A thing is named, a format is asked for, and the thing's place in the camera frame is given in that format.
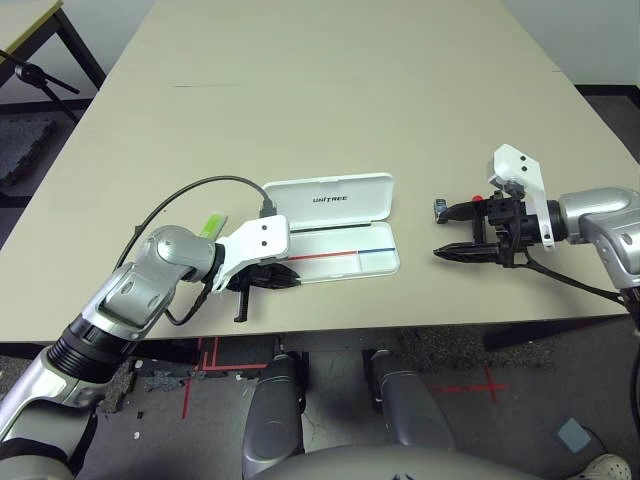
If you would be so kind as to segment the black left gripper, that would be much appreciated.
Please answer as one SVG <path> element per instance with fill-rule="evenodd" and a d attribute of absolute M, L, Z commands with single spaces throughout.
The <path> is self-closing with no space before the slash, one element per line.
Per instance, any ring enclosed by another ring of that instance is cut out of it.
<path fill-rule="evenodd" d="M 280 290 L 301 285 L 299 275 L 289 267 L 281 264 L 266 265 L 270 281 L 263 281 L 264 274 L 261 267 L 247 267 L 234 275 L 227 285 L 227 289 L 239 294 L 235 322 L 246 322 L 248 317 L 250 289 L 256 288 Z"/>

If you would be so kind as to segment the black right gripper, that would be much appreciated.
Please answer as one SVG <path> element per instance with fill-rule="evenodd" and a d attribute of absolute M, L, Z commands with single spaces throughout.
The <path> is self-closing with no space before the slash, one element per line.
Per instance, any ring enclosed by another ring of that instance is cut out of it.
<path fill-rule="evenodd" d="M 433 254 L 460 263 L 496 263 L 516 266 L 516 256 L 541 242 L 536 215 L 526 213 L 523 201 L 495 192 L 488 198 L 445 206 L 439 222 L 472 221 L 473 242 L 457 242 L 439 247 Z"/>

